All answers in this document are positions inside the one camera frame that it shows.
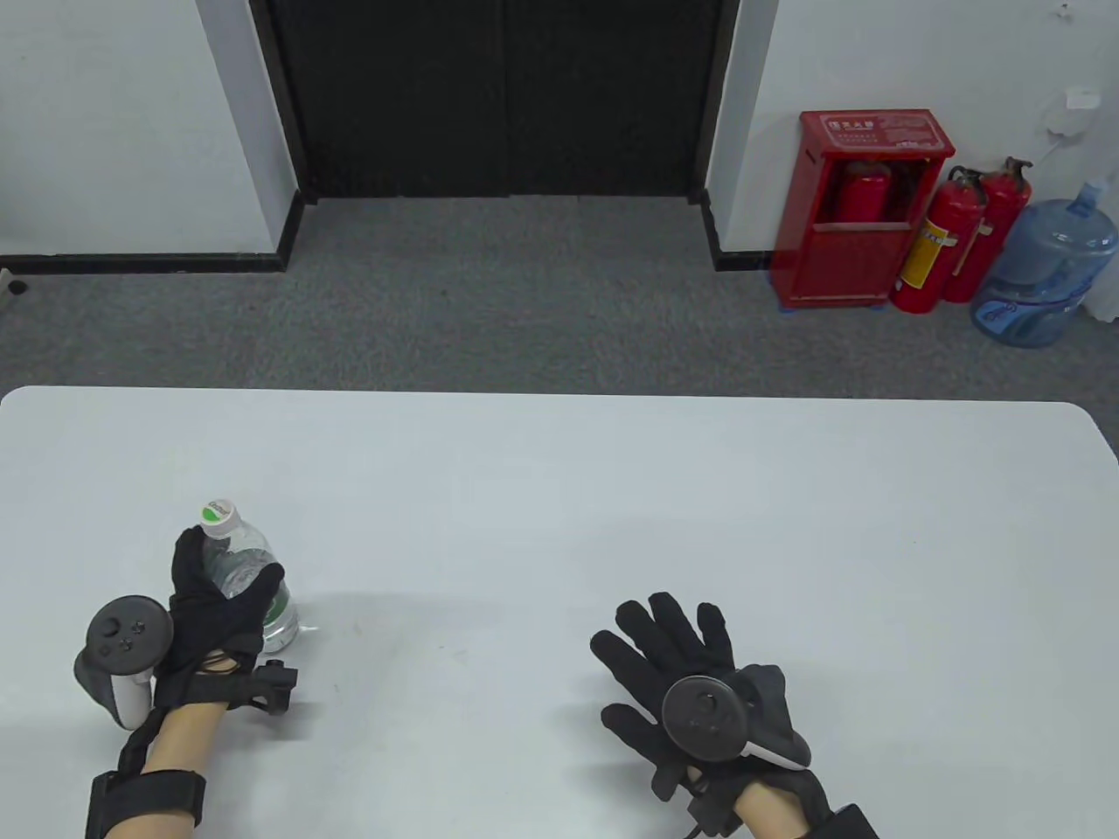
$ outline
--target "fire extinguisher handle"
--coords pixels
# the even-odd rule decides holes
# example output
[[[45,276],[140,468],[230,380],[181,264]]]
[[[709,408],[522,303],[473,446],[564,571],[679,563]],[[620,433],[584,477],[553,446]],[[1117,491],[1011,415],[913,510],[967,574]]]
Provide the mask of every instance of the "fire extinguisher handle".
[[[987,204],[987,190],[982,188],[982,172],[978,169],[969,169],[966,166],[953,166],[948,173],[948,180],[958,180],[967,185],[975,190],[981,204]]]
[[[1026,188],[1026,176],[1022,173],[1023,169],[1033,169],[1032,160],[1023,160],[1022,158],[1007,158],[1006,162],[1003,163],[1003,169],[1010,173],[1010,177],[1018,183],[1018,189]]]

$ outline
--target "gray carpet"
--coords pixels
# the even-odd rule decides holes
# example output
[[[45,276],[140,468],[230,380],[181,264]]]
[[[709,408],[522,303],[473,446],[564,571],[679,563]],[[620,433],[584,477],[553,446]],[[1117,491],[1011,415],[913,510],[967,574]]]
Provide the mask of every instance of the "gray carpet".
[[[1055,399],[1119,441],[1119,324],[1023,351],[961,308],[782,314],[677,199],[323,201],[284,275],[28,277],[23,384]]]

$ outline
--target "plastic water bottle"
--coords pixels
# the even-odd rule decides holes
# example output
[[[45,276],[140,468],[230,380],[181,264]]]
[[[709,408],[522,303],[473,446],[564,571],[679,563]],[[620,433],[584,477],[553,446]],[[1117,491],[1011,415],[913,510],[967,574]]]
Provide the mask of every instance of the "plastic water bottle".
[[[1006,249],[971,302],[971,321],[1012,347],[1047,347],[1119,247],[1119,230],[1096,205],[1106,190],[1090,181],[1075,200],[1026,207]]]
[[[235,597],[256,579],[269,563],[275,562],[264,534],[237,512],[232,501],[218,499],[203,508],[203,566],[226,597]],[[264,618],[264,653],[274,653],[290,644],[299,633],[299,614],[285,583]]]

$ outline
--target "doorframe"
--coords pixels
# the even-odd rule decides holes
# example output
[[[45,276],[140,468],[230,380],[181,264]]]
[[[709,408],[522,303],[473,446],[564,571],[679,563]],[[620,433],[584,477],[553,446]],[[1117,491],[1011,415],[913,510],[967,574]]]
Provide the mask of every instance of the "doorframe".
[[[256,26],[256,37],[261,41],[261,54],[272,85],[280,124],[283,128],[284,140],[295,170],[295,182],[307,204],[318,204],[319,195],[311,186],[310,167],[307,150],[303,144],[303,126],[295,101],[291,95],[288,82],[288,68],[283,62],[283,50],[280,48],[280,37],[272,22],[270,0],[248,0],[248,9]],[[734,27],[739,20],[741,0],[722,0],[718,8],[718,21],[715,23],[715,41],[712,45],[711,69],[707,76],[707,94],[704,97],[703,116],[699,120],[696,140],[696,157],[688,179],[688,204],[702,204],[707,188],[707,170],[711,167],[712,149],[715,144],[715,128],[718,124],[718,112],[723,104],[723,86],[726,83],[726,69],[731,60],[731,47],[734,41]]]
[[[715,147],[715,128],[718,125],[718,112],[723,106],[723,86],[726,83],[726,69],[731,64],[731,47],[734,44],[734,27],[739,22],[740,3],[741,0],[722,0],[718,7],[715,43],[711,50],[711,75],[707,76],[707,96],[703,103],[696,158],[688,185],[688,204],[703,204],[707,190],[707,170],[711,168],[711,153]]]
[[[303,125],[295,110],[295,100],[291,95],[288,83],[288,68],[283,63],[283,50],[280,49],[280,36],[272,25],[272,10],[269,0],[248,0],[248,11],[256,27],[256,37],[261,43],[261,55],[264,56],[264,68],[272,85],[272,96],[276,101],[276,112],[280,114],[280,126],[283,129],[284,141],[288,143],[288,155],[292,169],[295,170],[295,185],[305,204],[318,204],[319,194],[311,186],[311,170],[307,162],[307,150],[303,147]]]

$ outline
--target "fire extinguisher label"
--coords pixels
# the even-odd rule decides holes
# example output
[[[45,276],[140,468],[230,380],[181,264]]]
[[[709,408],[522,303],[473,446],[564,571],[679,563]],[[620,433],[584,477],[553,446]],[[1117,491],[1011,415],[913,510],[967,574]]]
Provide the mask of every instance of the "fire extinguisher label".
[[[952,237],[943,227],[938,227],[932,221],[925,219],[921,233],[918,234],[910,251],[909,258],[902,266],[901,279],[908,285],[920,289],[924,281],[929,279],[937,257],[943,247],[951,247],[958,239]]]

